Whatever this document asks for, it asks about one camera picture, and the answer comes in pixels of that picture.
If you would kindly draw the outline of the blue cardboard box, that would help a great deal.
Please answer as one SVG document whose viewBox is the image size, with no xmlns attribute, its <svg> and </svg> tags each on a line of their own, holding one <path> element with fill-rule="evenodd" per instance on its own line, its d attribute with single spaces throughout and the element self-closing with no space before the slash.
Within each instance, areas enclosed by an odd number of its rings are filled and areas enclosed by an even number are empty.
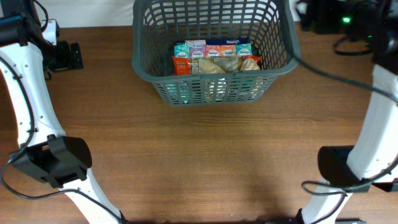
<svg viewBox="0 0 398 224">
<path fill-rule="evenodd" d="M 252 55 L 250 39 L 184 40 L 174 45 L 174 57 L 212 58 Z"/>
</svg>

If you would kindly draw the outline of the beige snack bag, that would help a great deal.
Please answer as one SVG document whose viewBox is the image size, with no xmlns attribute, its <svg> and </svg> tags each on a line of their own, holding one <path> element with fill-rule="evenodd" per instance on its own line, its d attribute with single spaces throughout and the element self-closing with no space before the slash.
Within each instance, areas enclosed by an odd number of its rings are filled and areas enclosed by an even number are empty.
<svg viewBox="0 0 398 224">
<path fill-rule="evenodd" d="M 254 55 L 234 57 L 201 58 L 198 60 L 199 74 L 225 74 L 246 70 L 260 70 L 261 57 Z M 205 102 L 233 101 L 238 95 L 241 80 L 220 78 L 218 81 L 206 81 Z"/>
</svg>

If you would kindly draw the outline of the teal white wipes pack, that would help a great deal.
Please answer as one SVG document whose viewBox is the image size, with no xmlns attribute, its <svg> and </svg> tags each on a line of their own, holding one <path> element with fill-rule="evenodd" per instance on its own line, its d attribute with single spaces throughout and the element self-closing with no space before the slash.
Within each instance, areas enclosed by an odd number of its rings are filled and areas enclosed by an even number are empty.
<svg viewBox="0 0 398 224">
<path fill-rule="evenodd" d="M 171 83 L 166 84 L 165 87 L 173 105 L 186 105 L 190 103 L 190 87 L 188 83 Z"/>
</svg>

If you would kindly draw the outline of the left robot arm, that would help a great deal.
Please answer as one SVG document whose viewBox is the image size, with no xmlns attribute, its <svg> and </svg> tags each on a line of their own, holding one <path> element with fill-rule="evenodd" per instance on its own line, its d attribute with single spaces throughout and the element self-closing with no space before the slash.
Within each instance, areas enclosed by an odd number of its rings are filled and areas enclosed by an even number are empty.
<svg viewBox="0 0 398 224">
<path fill-rule="evenodd" d="M 1 1 L 1 74 L 14 108 L 19 150 L 7 164 L 65 194 L 90 223 L 125 223 L 97 183 L 87 143 L 67 136 L 46 82 L 83 68 L 80 46 L 59 40 L 54 19 L 40 20 L 35 0 Z"/>
</svg>

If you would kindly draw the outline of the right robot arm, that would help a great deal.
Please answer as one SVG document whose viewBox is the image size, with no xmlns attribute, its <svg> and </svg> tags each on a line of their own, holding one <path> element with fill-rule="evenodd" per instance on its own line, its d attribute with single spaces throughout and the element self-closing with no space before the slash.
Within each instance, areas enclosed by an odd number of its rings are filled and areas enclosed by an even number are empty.
<svg viewBox="0 0 398 224">
<path fill-rule="evenodd" d="M 363 41 L 373 56 L 373 82 L 361 85 L 371 99 L 358 141 L 320 149 L 322 177 L 295 218 L 296 223 L 336 223 L 353 194 L 371 186 L 397 190 L 397 2 L 309 1 L 300 20 L 303 30 Z"/>
</svg>

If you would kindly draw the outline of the green lid jar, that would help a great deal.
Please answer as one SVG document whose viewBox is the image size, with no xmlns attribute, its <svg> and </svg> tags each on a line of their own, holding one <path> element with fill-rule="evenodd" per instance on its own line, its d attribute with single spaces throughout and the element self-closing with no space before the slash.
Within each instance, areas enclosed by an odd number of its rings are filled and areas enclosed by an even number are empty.
<svg viewBox="0 0 398 224">
<path fill-rule="evenodd" d="M 229 93 L 232 95 L 245 95 L 252 87 L 254 79 L 249 78 L 233 78 L 229 86 Z"/>
</svg>

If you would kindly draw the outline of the orange pasta packet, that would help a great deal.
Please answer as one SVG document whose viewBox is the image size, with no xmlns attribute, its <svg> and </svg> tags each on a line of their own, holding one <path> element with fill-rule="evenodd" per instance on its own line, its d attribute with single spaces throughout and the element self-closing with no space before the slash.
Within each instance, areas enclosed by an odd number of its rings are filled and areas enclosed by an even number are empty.
<svg viewBox="0 0 398 224">
<path fill-rule="evenodd" d="M 260 70 L 261 57 L 254 55 L 213 58 L 172 57 L 175 75 L 201 75 Z"/>
</svg>

